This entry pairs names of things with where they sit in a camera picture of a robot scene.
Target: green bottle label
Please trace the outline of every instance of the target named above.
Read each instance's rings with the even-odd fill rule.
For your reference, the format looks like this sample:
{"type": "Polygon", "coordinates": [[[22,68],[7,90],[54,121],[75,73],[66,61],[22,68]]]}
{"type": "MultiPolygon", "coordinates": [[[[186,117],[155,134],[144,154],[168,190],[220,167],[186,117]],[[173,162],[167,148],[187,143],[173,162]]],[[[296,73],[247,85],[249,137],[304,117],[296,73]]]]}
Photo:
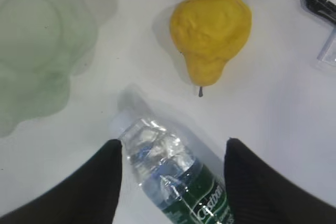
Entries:
{"type": "Polygon", "coordinates": [[[163,210],[175,224],[233,224],[224,187],[203,165],[182,198],[163,210]]]}

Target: frosted glass bowl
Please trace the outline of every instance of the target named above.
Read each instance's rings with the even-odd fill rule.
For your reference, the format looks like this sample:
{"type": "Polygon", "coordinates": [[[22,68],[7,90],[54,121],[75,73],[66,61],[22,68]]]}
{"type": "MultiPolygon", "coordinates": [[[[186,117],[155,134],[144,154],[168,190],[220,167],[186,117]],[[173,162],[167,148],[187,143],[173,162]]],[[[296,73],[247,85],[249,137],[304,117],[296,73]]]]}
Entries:
{"type": "Polygon", "coordinates": [[[83,0],[0,0],[0,136],[65,107],[97,30],[83,0]]]}

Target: plastic bottle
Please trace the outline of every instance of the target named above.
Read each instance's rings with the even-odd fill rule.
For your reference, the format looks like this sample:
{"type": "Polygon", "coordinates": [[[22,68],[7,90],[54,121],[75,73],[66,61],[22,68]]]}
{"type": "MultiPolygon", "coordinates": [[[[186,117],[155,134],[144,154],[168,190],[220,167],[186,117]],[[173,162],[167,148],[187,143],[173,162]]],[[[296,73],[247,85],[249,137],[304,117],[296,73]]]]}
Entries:
{"type": "Polygon", "coordinates": [[[153,116],[124,110],[112,121],[139,185],[175,224],[232,224],[225,187],[153,116]]]}

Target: white surface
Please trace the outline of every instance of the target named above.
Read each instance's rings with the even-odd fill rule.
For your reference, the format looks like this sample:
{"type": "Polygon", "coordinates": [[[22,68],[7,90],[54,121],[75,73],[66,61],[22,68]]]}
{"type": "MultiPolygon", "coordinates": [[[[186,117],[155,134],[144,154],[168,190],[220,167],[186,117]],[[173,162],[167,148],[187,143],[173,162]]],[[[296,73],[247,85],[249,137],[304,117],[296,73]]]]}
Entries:
{"type": "MultiPolygon", "coordinates": [[[[96,55],[72,78],[63,111],[22,123],[0,139],[0,215],[52,188],[108,140],[117,94],[131,83],[219,157],[225,141],[238,137],[291,181],[336,206],[336,79],[310,65],[332,27],[306,14],[298,0],[245,0],[254,14],[250,40],[200,99],[167,29],[180,1],[87,0],[101,25],[96,55]]],[[[115,223],[162,218],[125,176],[115,223]]]]}

